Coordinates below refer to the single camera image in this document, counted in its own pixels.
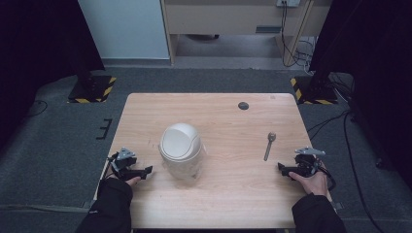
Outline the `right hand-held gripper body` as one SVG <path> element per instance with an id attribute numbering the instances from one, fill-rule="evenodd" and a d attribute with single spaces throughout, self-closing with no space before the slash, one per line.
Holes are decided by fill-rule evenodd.
<path id="1" fill-rule="evenodd" d="M 323 150 L 316 150 L 313 148 L 303 148 L 294 151 L 296 157 L 294 158 L 297 167 L 292 171 L 301 177 L 309 178 L 321 171 L 326 173 L 326 169 L 323 167 L 323 162 L 318 155 L 325 155 Z"/>

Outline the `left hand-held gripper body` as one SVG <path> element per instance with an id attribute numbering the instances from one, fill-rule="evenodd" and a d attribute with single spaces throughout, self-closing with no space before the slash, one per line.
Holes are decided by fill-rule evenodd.
<path id="1" fill-rule="evenodd" d="M 137 173 L 129 169 L 131 165 L 136 163 L 136 160 L 135 153 L 126 148 L 122 148 L 109 158 L 115 176 L 123 181 L 128 181 L 137 176 Z"/>

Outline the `person's right hand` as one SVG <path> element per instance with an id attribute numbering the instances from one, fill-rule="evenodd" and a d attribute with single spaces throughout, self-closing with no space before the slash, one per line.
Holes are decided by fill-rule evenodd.
<path id="1" fill-rule="evenodd" d="M 327 176 L 323 172 L 317 172 L 309 178 L 302 177 L 295 172 L 289 172 L 292 179 L 298 181 L 307 194 L 327 196 Z"/>

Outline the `metal spoon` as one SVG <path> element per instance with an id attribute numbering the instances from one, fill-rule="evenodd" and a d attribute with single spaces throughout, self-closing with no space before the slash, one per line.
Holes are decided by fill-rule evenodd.
<path id="1" fill-rule="evenodd" d="M 268 140 L 268 143 L 267 143 L 266 151 L 265 151 L 264 158 L 263 158 L 264 161 L 268 159 L 272 143 L 276 140 L 276 134 L 274 132 L 269 132 L 267 135 L 267 140 Z"/>

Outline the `white swing-lid trash can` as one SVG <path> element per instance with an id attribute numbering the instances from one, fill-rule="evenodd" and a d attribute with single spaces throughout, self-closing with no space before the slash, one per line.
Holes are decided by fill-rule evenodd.
<path id="1" fill-rule="evenodd" d="M 197 129 L 187 123 L 170 125 L 162 134 L 159 152 L 168 172 L 179 180 L 200 176 L 204 146 Z"/>

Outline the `black stand base striped edge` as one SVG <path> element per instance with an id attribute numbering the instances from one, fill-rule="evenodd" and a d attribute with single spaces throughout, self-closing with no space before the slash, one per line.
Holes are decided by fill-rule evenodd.
<path id="1" fill-rule="evenodd" d="M 77 81 L 68 96 L 69 103 L 101 103 L 105 102 L 112 91 L 115 77 L 92 76 L 86 83 Z"/>
<path id="2" fill-rule="evenodd" d="M 337 96 L 329 80 L 318 81 L 310 76 L 297 76 L 291 79 L 298 104 L 336 104 Z"/>

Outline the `black curtain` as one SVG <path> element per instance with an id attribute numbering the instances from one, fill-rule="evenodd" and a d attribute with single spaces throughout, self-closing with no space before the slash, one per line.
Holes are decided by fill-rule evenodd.
<path id="1" fill-rule="evenodd" d="M 78 0 L 0 0 L 0 149 L 41 86 L 103 68 Z"/>
<path id="2" fill-rule="evenodd" d="M 361 127 L 412 189 L 412 0 L 332 0 L 311 68 L 354 78 Z"/>

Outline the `light wooden desk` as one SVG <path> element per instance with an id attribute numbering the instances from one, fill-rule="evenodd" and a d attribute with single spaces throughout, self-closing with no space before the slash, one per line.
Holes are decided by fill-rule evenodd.
<path id="1" fill-rule="evenodd" d="M 160 0 L 170 59 L 181 35 L 272 34 L 289 66 L 303 37 L 317 37 L 332 0 L 300 0 L 280 8 L 277 0 Z"/>

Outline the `white wall power outlet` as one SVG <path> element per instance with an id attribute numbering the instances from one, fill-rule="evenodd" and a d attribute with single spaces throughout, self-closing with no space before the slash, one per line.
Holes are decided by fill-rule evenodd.
<path id="1" fill-rule="evenodd" d="M 297 8 L 300 4 L 300 0 L 277 0 L 276 6 L 280 8 Z"/>

